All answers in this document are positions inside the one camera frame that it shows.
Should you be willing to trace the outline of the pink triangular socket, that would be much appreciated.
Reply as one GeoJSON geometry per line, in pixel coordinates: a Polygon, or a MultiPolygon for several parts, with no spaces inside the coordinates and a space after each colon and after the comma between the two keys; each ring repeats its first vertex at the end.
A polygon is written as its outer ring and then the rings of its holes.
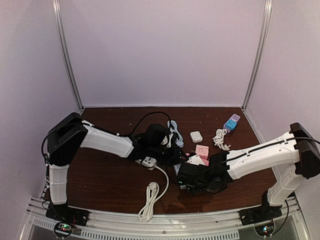
{"type": "Polygon", "coordinates": [[[199,155],[193,155],[193,156],[190,156],[188,158],[188,161],[187,161],[189,164],[192,164],[192,165],[203,165],[203,166],[209,166],[209,161],[208,160],[205,160],[205,159],[202,159],[199,155]]]}

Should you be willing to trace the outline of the pink cube socket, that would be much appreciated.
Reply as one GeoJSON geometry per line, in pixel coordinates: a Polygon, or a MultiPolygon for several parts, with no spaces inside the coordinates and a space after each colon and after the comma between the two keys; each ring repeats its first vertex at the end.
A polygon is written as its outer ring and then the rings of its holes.
{"type": "Polygon", "coordinates": [[[209,146],[197,144],[195,153],[203,160],[207,160],[209,156],[209,146]]]}

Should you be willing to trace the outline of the white square adapter plug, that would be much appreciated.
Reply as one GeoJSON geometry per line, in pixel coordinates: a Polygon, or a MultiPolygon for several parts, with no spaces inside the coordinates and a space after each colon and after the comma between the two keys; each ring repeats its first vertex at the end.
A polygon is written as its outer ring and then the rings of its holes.
{"type": "Polygon", "coordinates": [[[189,135],[193,143],[201,143],[203,141],[203,136],[200,131],[192,131],[189,135]]]}

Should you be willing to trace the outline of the blue square adapter plug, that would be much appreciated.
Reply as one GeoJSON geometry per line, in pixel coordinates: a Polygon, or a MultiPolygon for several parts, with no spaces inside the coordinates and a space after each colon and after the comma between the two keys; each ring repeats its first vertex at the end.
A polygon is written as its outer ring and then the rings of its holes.
{"type": "Polygon", "coordinates": [[[230,133],[231,131],[233,131],[236,126],[237,126],[237,122],[234,121],[233,119],[229,119],[224,125],[223,125],[223,129],[226,129],[228,133],[230,133]]]}

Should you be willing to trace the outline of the blue-grey power strip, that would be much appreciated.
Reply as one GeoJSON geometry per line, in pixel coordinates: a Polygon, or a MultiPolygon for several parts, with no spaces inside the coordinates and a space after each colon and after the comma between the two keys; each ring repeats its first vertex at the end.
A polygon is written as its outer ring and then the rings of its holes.
{"type": "Polygon", "coordinates": [[[181,167],[181,164],[175,164],[173,166],[176,175],[178,175],[180,167],[181,167]]]}

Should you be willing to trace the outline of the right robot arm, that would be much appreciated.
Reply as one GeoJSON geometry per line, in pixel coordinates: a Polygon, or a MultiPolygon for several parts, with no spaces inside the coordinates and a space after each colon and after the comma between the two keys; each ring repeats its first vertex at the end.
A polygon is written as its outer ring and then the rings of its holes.
{"type": "Polygon", "coordinates": [[[276,184],[264,193],[262,206],[256,210],[258,219],[266,221],[301,182],[320,174],[318,145],[319,141],[295,122],[290,125],[290,131],[274,140],[212,155],[208,166],[182,163],[177,180],[191,194],[218,193],[229,183],[246,175],[286,164],[287,169],[276,184]]]}

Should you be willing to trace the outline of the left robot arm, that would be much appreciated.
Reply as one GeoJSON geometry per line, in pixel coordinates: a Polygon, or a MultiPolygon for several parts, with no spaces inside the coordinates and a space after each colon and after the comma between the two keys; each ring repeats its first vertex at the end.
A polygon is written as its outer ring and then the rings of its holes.
{"type": "Polygon", "coordinates": [[[152,123],[145,132],[128,134],[112,132],[84,120],[73,112],[54,126],[41,143],[46,181],[49,184],[52,213],[61,222],[72,218],[67,204],[67,175],[78,149],[88,148],[132,161],[150,157],[157,163],[172,166],[186,159],[177,145],[178,134],[170,126],[152,123]]]}

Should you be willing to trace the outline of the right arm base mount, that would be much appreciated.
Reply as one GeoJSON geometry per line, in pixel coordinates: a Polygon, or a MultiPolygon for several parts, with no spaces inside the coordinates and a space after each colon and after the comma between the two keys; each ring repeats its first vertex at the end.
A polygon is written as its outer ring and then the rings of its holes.
{"type": "Polygon", "coordinates": [[[252,208],[242,209],[239,218],[243,226],[257,224],[282,216],[281,206],[260,205],[252,208]]]}

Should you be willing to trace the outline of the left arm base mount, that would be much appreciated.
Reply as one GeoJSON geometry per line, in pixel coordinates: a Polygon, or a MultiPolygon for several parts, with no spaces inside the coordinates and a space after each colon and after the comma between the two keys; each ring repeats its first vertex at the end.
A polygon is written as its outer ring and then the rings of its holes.
{"type": "Polygon", "coordinates": [[[85,227],[88,221],[89,211],[69,207],[67,203],[56,205],[50,203],[45,216],[59,222],[85,227]]]}

